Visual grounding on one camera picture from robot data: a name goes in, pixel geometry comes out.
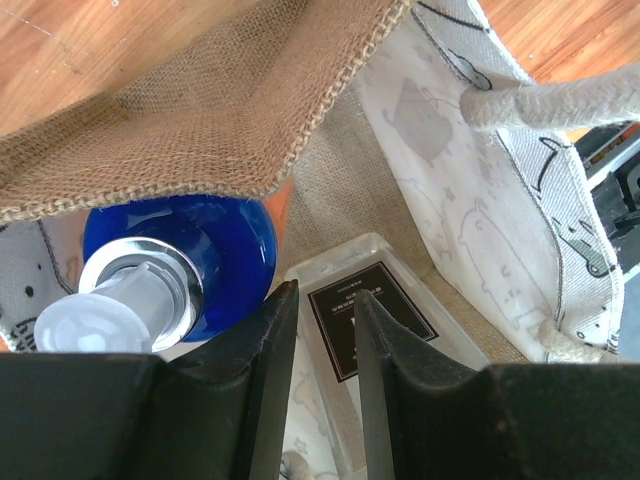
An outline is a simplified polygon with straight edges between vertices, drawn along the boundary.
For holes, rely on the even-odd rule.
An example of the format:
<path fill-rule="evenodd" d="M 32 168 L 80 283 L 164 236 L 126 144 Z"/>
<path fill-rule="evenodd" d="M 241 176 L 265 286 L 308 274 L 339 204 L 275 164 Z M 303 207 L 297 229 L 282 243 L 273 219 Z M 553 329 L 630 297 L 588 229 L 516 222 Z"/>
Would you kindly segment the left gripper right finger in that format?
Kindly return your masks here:
<path fill-rule="evenodd" d="M 362 297 L 361 408 L 372 479 L 635 479 L 635 364 L 445 356 Z"/>

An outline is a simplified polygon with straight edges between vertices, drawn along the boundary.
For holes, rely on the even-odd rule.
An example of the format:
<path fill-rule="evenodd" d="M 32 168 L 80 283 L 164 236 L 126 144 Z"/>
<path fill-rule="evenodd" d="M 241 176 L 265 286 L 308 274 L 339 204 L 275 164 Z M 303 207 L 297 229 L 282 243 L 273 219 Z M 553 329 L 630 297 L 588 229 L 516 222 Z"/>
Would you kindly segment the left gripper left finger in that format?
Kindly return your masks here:
<path fill-rule="evenodd" d="M 298 320 L 281 284 L 246 320 L 173 361 L 5 354 L 5 479 L 275 479 Z"/>

